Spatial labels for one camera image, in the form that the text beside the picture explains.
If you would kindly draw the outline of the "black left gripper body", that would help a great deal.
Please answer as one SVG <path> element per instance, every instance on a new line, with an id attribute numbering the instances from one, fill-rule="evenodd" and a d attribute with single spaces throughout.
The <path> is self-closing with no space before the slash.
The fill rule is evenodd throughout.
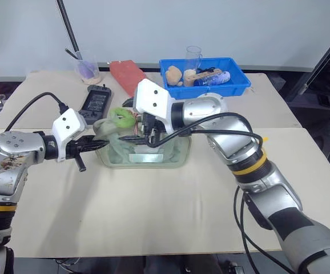
<path id="1" fill-rule="evenodd" d="M 81 152 L 85 144 L 85 141 L 86 141 L 85 137 L 82 136 L 77 140 L 69 141 L 68 144 L 66 145 L 65 159 L 66 160 L 74 159 L 79 168 L 79 172 L 86 171 L 86 166 L 81 158 Z"/>

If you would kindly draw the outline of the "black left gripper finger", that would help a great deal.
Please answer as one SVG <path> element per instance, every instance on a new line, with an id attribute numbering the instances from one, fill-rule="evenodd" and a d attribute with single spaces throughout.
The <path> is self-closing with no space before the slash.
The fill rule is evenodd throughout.
<path id="1" fill-rule="evenodd" d="M 81 136 L 81 141 L 86 144 L 89 144 L 89 143 L 108 144 L 108 140 L 96 139 L 95 135 L 83 135 L 83 136 Z"/>
<path id="2" fill-rule="evenodd" d="M 90 142 L 81 146 L 81 152 L 96 151 L 108 145 L 108 142 Z"/>

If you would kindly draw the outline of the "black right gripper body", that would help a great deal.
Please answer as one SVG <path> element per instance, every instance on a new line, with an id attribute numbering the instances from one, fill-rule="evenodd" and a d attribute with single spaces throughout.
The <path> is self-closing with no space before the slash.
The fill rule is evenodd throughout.
<path id="1" fill-rule="evenodd" d="M 165 132 L 163 122 L 157 120 L 154 115 L 144 112 L 142 126 L 145 144 L 149 147 L 160 146 L 160 136 Z"/>

